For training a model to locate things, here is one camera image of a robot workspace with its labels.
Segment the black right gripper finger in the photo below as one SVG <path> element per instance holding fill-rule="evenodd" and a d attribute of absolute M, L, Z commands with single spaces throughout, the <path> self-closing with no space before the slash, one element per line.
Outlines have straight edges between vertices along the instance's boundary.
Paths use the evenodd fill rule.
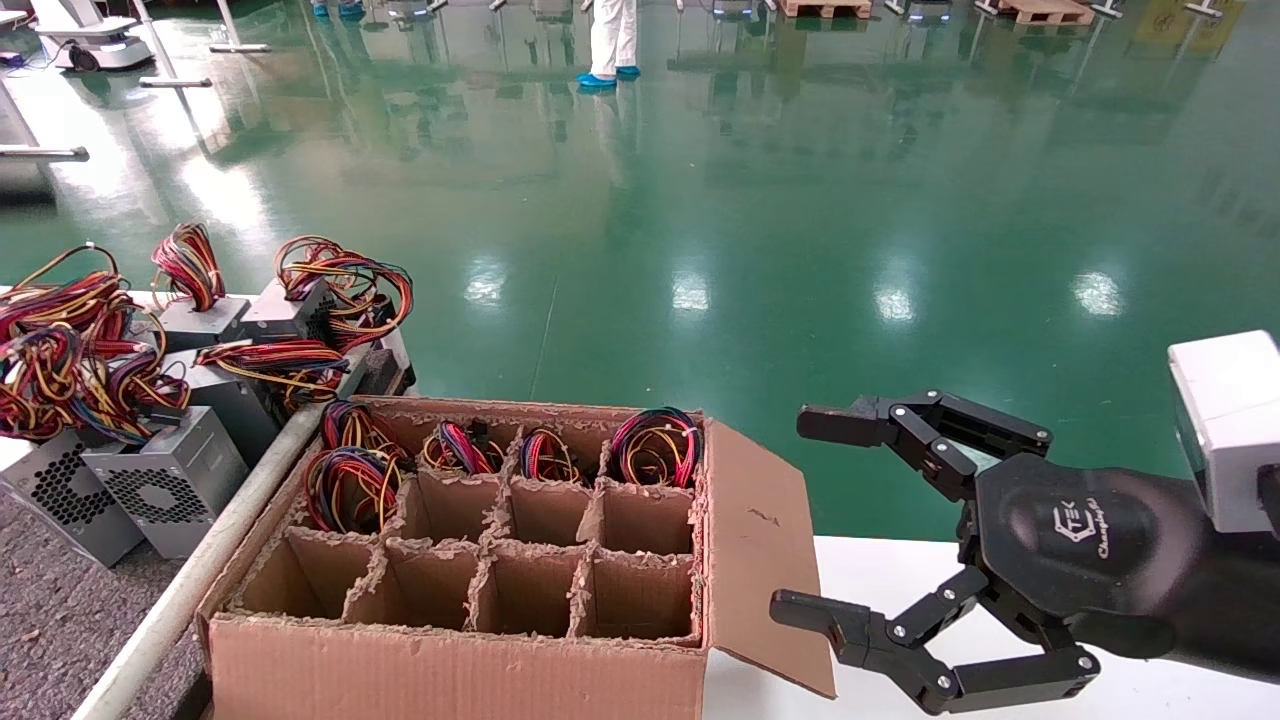
<path fill-rule="evenodd" d="M 956 395 L 928 389 L 905 397 L 861 395 L 845 407 L 805 404 L 797 413 L 805 439 L 863 448 L 884 446 L 948 501 L 975 497 L 975 450 L 1004 461 L 1046 456 L 1052 434 L 1043 427 Z"/>
<path fill-rule="evenodd" d="M 840 664 L 888 678 L 934 716 L 1069 700 L 1097 678 L 1100 661 L 1062 624 L 1034 623 L 1020 614 L 1012 625 L 1030 634 L 1038 655 L 950 667 L 928 651 L 942 630 L 997 594 L 987 574 L 965 566 L 896 618 L 796 591 L 773 593 L 771 618 L 823 635 Z"/>

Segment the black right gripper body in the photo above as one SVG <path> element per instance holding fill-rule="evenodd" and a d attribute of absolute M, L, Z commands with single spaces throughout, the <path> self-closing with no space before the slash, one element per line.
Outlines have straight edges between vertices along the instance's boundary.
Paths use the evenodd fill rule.
<path fill-rule="evenodd" d="M 1016 637 L 1126 659 L 1176 652 L 1181 583 L 1206 538 L 1190 483 L 1021 454 L 980 471 L 974 492 L 980 603 Z"/>

